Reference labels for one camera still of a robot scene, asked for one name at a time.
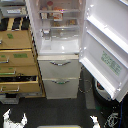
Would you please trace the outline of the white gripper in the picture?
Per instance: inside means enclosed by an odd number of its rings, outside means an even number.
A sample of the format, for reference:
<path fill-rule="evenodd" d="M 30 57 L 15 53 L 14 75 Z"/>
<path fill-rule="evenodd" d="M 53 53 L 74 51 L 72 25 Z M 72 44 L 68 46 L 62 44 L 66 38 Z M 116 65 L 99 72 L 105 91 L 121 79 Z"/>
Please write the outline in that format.
<path fill-rule="evenodd" d="M 23 117 L 21 119 L 20 123 L 14 123 L 11 120 L 8 120 L 10 118 L 10 113 L 11 113 L 11 109 L 8 109 L 4 114 L 3 114 L 3 118 L 4 118 L 4 123 L 3 123 L 3 128 L 23 128 L 24 125 L 27 124 L 27 117 L 26 114 L 23 114 Z"/>

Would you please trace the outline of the white second arm gripper tip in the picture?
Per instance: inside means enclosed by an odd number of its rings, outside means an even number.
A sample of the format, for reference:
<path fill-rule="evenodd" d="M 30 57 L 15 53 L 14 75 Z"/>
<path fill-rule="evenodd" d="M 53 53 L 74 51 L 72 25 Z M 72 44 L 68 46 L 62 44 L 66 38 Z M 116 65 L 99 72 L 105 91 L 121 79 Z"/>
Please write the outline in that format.
<path fill-rule="evenodd" d="M 96 116 L 90 116 L 90 118 L 92 119 L 94 123 L 93 128 L 101 128 Z"/>

